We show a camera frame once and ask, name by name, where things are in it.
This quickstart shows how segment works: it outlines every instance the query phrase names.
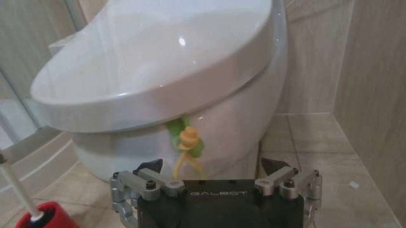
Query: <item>toilet seat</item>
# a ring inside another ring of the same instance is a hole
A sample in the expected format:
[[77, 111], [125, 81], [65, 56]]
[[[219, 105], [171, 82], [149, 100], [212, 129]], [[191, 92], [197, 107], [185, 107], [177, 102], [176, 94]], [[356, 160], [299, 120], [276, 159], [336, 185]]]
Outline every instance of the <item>toilet seat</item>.
[[109, 1], [35, 78], [47, 124], [141, 128], [236, 91], [272, 52], [270, 0]]

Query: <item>yellow rope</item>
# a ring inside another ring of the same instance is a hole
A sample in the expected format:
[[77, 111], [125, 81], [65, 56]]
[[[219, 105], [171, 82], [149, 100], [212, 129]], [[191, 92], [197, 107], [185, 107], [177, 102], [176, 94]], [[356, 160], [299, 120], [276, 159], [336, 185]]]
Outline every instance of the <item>yellow rope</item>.
[[197, 131], [192, 127], [185, 127], [184, 131], [181, 131], [180, 135], [180, 144], [179, 149], [181, 150], [181, 155], [177, 159], [175, 170], [173, 170], [173, 178], [179, 178], [180, 168], [187, 161], [191, 167], [199, 172], [203, 179], [207, 179], [207, 175], [204, 174], [203, 167], [196, 161], [196, 159], [188, 154], [188, 151], [193, 149], [199, 143]]

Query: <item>beige tiled wall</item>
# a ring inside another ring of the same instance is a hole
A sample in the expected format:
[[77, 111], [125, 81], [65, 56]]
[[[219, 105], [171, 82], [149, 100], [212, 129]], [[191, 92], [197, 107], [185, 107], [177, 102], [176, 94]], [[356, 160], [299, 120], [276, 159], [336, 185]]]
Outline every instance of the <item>beige tiled wall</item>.
[[290, 56], [278, 112], [331, 112], [354, 2], [284, 2]]
[[79, 0], [84, 18], [88, 22], [95, 18], [103, 6], [107, 3], [107, 0]]
[[406, 226], [406, 1], [358, 0], [334, 114]]

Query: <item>shower glass door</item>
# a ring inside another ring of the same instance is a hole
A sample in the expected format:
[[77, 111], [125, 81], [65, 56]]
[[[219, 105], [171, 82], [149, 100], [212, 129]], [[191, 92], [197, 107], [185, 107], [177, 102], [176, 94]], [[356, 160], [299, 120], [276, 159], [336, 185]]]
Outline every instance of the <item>shower glass door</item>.
[[30, 83], [51, 59], [48, 45], [83, 27], [77, 6], [77, 0], [0, 0], [1, 150], [44, 127]]

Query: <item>white toilet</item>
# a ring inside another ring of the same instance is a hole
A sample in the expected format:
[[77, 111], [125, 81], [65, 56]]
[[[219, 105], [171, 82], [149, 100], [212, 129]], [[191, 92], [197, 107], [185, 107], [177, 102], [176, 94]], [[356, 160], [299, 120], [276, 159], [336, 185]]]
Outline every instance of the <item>white toilet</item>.
[[[256, 145], [286, 76], [282, 0], [115, 0], [47, 63], [30, 94], [43, 119], [73, 132], [103, 180], [179, 158], [165, 122], [189, 117], [209, 178], [254, 178]], [[199, 178], [188, 166], [181, 178]]]

